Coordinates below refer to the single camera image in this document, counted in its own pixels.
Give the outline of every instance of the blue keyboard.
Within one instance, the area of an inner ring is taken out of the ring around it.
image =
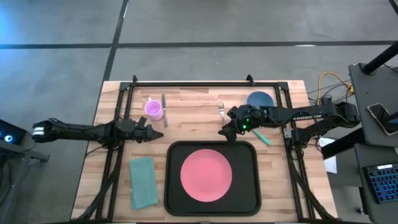
[[[398,163],[363,167],[377,203],[398,202]]]

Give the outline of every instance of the teal cloth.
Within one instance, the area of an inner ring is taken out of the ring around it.
[[[141,209],[159,202],[154,169],[154,159],[143,157],[130,160],[131,207]]]

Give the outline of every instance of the blue bowl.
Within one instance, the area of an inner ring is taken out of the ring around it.
[[[267,93],[255,91],[248,96],[246,103],[259,109],[260,106],[273,106],[274,100]]]

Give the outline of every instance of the yellow cable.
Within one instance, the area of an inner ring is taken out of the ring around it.
[[[344,83],[346,86],[347,86],[347,88],[349,88],[349,93],[350,94],[354,94],[354,88],[353,88],[353,86],[351,85],[351,84],[349,84],[349,83],[347,83],[347,82],[344,82],[344,80],[339,76],[339,75],[337,75],[336,73],[334,73],[334,72],[323,72],[320,76],[319,76],[319,79],[318,79],[318,99],[317,99],[317,104],[319,104],[319,102],[320,102],[320,98],[321,98],[321,81],[322,81],[322,78],[323,78],[323,76],[325,76],[325,75],[327,75],[327,74],[330,74],[330,75],[334,75],[336,78],[338,78],[342,83]]]

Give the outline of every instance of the silver fork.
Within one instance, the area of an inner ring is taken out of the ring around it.
[[[224,125],[224,112],[225,112],[225,110],[224,110],[224,102],[219,102],[218,103],[218,112],[220,113],[220,115],[221,115],[221,118],[223,119],[223,125]]]

